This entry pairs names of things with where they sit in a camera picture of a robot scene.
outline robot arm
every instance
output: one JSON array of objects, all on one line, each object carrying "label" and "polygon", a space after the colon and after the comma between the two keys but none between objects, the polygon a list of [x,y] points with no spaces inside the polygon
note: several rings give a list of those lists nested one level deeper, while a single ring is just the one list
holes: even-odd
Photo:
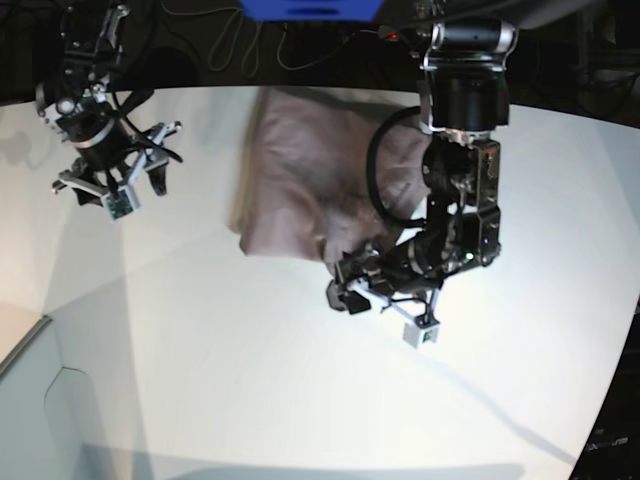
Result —
[{"label": "robot arm", "polygon": [[[394,249],[374,246],[346,258],[336,268],[327,295],[332,308],[359,313],[371,308],[362,292],[399,303],[424,305],[424,313],[408,315],[405,341],[419,347],[437,336],[435,308],[445,280],[477,267],[487,267],[500,254],[500,144],[491,139],[508,124],[509,101],[505,65],[517,41],[506,22],[474,19],[435,24],[424,57],[421,107],[401,110],[372,139],[367,159],[369,196],[387,223],[417,228],[418,233]],[[393,126],[420,116],[432,142],[425,152],[422,175],[429,187],[424,220],[395,217],[376,187],[377,150]]]},{"label": "robot arm", "polygon": [[[134,92],[123,105],[111,94],[113,104],[109,102],[111,72],[123,55],[122,26],[128,14],[123,0],[80,0],[69,6],[61,20],[64,52],[58,74],[36,89],[38,114],[79,155],[70,170],[60,173],[53,191],[70,187],[81,206],[102,206],[114,221],[140,208],[134,184],[143,171],[155,193],[165,195],[169,160],[182,161],[163,145],[180,130],[179,122],[141,132],[128,118],[151,98],[152,90]],[[136,158],[131,162],[132,154]]]}]

